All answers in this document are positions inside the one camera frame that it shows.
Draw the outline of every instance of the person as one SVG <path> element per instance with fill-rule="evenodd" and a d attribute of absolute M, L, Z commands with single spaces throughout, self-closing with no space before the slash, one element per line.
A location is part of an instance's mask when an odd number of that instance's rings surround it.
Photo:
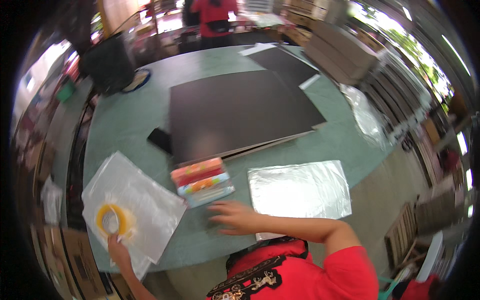
<path fill-rule="evenodd" d="M 236 0 L 196 0 L 190 11 L 200 13 L 202 49 L 232 46 L 228 12 L 238 14 Z"/>
<path fill-rule="evenodd" d="M 208 210 L 220 213 L 211 221 L 228 226 L 222 234 L 272 232 L 286 237 L 232 254 L 226 281 L 213 287 L 207 299 L 377 299 L 375 269 L 347 223 L 261 215 L 237 201 L 214 202 Z M 323 268 L 313 263 L 307 241 L 324 244 Z M 135 277 L 128 251 L 116 236 L 108 239 L 108 251 L 137 300 L 155 299 Z"/>

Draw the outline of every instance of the yellow tape roll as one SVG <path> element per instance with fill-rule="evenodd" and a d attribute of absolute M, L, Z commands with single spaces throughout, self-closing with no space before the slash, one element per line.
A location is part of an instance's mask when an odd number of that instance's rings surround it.
<path fill-rule="evenodd" d="M 118 228 L 116 232 L 111 232 L 104 227 L 105 220 L 115 217 L 118 222 Z M 96 215 L 96 225 L 98 228 L 106 235 L 109 236 L 113 233 L 118 233 L 119 236 L 129 239 L 132 237 L 133 230 L 132 227 L 135 223 L 135 218 L 130 213 L 130 211 L 120 208 L 116 204 L 104 204 L 98 210 Z"/>

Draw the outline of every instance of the hand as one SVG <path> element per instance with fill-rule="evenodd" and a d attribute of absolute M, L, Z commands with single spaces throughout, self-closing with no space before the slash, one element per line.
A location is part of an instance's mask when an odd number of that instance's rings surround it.
<path fill-rule="evenodd" d="M 219 232 L 228 235 L 247 235 L 262 232 L 266 215 L 261 215 L 253 208 L 239 201 L 217 201 L 207 208 L 219 212 L 220 215 L 210 217 L 214 222 L 225 224 L 231 228 L 220 229 Z"/>
<path fill-rule="evenodd" d="M 120 242 L 117 242 L 118 234 L 112 234 L 108 237 L 108 252 L 110 257 L 117 264 L 120 271 L 126 272 L 132 270 L 130 254 L 127 248 Z"/>

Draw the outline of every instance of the floor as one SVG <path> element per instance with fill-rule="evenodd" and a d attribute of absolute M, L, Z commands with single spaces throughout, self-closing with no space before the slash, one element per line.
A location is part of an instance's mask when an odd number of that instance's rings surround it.
<path fill-rule="evenodd" d="M 384 235 L 397 217 L 402 205 L 415 201 L 428 188 L 414 151 L 406 153 L 398 146 L 370 175 L 350 190 L 353 214 L 343 220 L 357 233 L 378 275 L 389 276 Z M 322 265 L 324 249 L 310 243 L 316 264 Z M 205 299 L 205 294 L 226 279 L 225 261 L 221 257 L 166 272 L 149 273 L 145 286 L 157 299 Z"/>

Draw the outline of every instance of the green basket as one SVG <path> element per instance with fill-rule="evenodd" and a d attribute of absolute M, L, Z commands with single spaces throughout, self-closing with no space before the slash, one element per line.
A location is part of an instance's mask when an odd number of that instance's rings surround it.
<path fill-rule="evenodd" d="M 72 94 L 75 92 L 75 84 L 73 81 L 67 77 L 64 82 L 62 83 L 62 86 L 58 89 L 57 92 L 57 99 L 63 103 L 72 96 Z"/>

